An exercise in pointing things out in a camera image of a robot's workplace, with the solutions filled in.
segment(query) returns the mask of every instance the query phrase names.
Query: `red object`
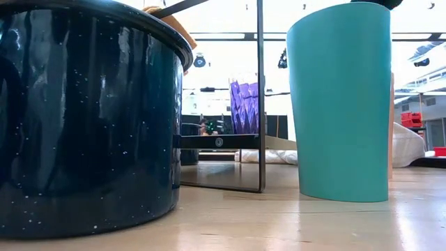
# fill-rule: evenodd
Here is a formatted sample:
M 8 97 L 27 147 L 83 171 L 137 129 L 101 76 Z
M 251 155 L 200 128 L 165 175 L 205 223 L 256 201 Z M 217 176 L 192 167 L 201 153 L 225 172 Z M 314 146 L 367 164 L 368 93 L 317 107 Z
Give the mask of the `red object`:
M 420 112 L 406 112 L 401 114 L 401 124 L 407 128 L 420 128 L 423 126 Z
M 446 156 L 446 147 L 434 147 L 433 151 L 435 151 L 436 157 L 445 157 Z
M 421 121 L 421 113 L 420 112 L 406 112 L 401 114 L 401 121 L 407 120 L 420 120 Z
M 423 123 L 421 123 L 421 122 L 414 122 L 414 121 L 402 121 L 401 124 L 404 127 L 407 127 L 407 128 L 423 127 Z

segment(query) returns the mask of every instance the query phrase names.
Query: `pot rim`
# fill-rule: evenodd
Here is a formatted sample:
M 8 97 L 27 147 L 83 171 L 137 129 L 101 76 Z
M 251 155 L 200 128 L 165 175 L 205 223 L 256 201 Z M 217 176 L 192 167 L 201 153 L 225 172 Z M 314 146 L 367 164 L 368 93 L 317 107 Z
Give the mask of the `pot rim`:
M 192 66 L 192 48 L 184 37 L 158 18 L 124 3 L 113 0 L 0 0 L 0 18 L 11 13 L 47 8 L 78 8 L 86 12 L 106 15 L 117 22 L 146 32 L 175 51 L 183 70 Z

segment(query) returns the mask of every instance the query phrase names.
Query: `purple object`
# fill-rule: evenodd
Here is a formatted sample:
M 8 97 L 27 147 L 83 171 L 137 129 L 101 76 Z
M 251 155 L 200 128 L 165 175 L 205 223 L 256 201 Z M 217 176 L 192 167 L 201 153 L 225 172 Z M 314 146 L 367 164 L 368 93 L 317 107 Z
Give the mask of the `purple object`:
M 231 115 L 234 134 L 259 133 L 257 83 L 231 83 Z

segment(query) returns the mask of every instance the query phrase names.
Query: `wooden table surface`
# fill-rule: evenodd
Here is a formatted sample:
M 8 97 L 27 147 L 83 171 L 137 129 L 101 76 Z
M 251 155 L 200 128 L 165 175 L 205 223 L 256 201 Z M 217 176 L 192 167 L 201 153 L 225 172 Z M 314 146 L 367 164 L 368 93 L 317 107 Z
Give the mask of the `wooden table surface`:
M 390 200 L 299 194 L 297 167 L 267 166 L 263 194 L 182 187 L 175 211 L 139 227 L 53 241 L 0 241 L 1 251 L 446 250 L 446 171 L 394 169 Z

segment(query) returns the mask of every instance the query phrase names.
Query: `teal cup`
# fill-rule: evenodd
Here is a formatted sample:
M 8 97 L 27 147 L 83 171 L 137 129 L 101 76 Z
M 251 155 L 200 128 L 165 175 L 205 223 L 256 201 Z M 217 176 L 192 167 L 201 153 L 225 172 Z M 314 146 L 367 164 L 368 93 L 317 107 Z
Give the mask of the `teal cup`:
M 390 12 L 329 7 L 288 31 L 300 192 L 337 201 L 388 199 Z

